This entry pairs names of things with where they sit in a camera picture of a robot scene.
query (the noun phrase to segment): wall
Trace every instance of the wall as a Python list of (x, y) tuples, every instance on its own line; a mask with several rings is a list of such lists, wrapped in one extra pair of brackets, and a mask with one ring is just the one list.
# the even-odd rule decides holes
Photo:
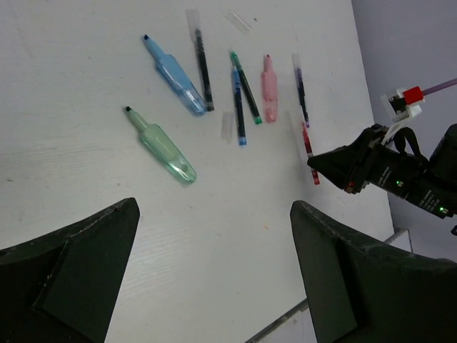
[[(389, 125), (380, 96), (399, 87), (423, 89), (457, 77), (456, 0), (353, 0), (358, 38), (375, 122)], [(457, 123), (457, 86), (427, 97), (410, 127), (430, 157)], [(389, 196), (396, 227), (410, 229), (413, 250), (457, 262), (457, 219), (439, 219)]]

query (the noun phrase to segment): green marker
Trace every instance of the green marker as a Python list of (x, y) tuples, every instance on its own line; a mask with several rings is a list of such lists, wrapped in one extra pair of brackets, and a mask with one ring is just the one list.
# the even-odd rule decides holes
[(197, 178), (192, 166), (187, 162), (176, 145), (168, 138), (159, 125), (149, 124), (129, 106), (126, 107), (127, 117), (140, 133), (140, 140), (164, 164), (171, 175), (180, 182), (191, 184)]
[(235, 51), (230, 50), (230, 58), (233, 62), (233, 65), (236, 67), (236, 70), (238, 70), (238, 74), (240, 76), (241, 81), (241, 88), (243, 89), (244, 95), (246, 95), (246, 99), (248, 100), (249, 108), (251, 109), (252, 116), (254, 117), (254, 122), (256, 124), (262, 124), (262, 118), (260, 117), (256, 101), (254, 100), (251, 88), (249, 87), (248, 79), (244, 74), (243, 67), (240, 63), (240, 59), (238, 58), (238, 55), (235, 53)]

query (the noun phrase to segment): white table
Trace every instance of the white table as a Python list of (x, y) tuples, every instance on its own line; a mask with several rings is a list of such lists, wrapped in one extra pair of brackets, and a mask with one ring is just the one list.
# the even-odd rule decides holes
[[(216, 110), (194, 118), (141, 43), (147, 33), (199, 86), (184, 10), (199, 8)], [(224, 15), (252, 25), (240, 33)], [(229, 47), (261, 105), (263, 55), (278, 74), (280, 115), (248, 146), (221, 140), (233, 110)], [(305, 291), (289, 210), (304, 199), (378, 239), (386, 195), (315, 187), (297, 154), (291, 53), (302, 55), (315, 154), (373, 123), (350, 0), (5, 0), (0, 2), (0, 248), (136, 197), (136, 241), (107, 342), (243, 342)], [(197, 170), (182, 187), (138, 143), (122, 107), (161, 125)]]

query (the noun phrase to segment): blue pen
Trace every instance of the blue pen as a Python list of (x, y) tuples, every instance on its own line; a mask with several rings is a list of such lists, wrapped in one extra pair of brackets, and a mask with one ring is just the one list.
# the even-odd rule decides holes
[(184, 103), (184, 106), (195, 114), (201, 116), (206, 112), (205, 101), (195, 89), (191, 80), (172, 55), (167, 55), (159, 45), (147, 35), (144, 35), (144, 44), (156, 60), (156, 69), (170, 84), (171, 88)]
[(246, 145), (246, 130), (244, 129), (243, 102), (241, 100), (241, 82), (238, 69), (233, 67), (233, 97), (235, 99), (236, 123), (238, 124), (238, 143)]

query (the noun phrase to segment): purple cable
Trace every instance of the purple cable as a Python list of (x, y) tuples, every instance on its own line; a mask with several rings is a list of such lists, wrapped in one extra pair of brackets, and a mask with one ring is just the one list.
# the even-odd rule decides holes
[(455, 85), (457, 85), (457, 78), (455, 78), (454, 80), (443, 82), (442, 84), (438, 84), (436, 86), (430, 87), (429, 89), (422, 91), (422, 94), (424, 96), (429, 95), (429, 94), (435, 93), (437, 91), (442, 91), (443, 89), (446, 89), (448, 87), (455, 86)]

